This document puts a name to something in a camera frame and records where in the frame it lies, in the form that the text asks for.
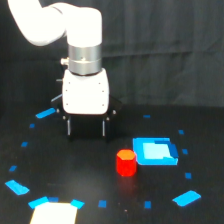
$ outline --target dark background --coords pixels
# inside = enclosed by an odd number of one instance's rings
[[[57,1],[40,2],[44,7]],[[55,80],[63,76],[59,62],[68,56],[66,38],[44,47],[30,44],[1,0],[0,223],[29,223],[33,210],[27,203],[48,196],[84,201],[78,224],[223,224],[224,2],[66,3],[101,11],[103,67],[123,109],[109,144],[101,136],[101,118],[74,117],[72,141],[60,114],[37,119],[61,93]],[[178,166],[138,165],[133,178],[121,178],[116,153],[133,149],[137,137],[169,137]],[[12,165],[18,168],[10,173]],[[17,197],[5,186],[11,179],[30,192]],[[172,202],[189,190],[202,198],[184,208]],[[98,208],[99,200],[107,201],[106,209]],[[151,210],[144,209],[146,200]]]
[[[103,18],[103,67],[124,104],[224,106],[221,0],[40,0],[93,7]],[[0,2],[0,99],[46,103],[61,90],[67,39],[30,44]]]

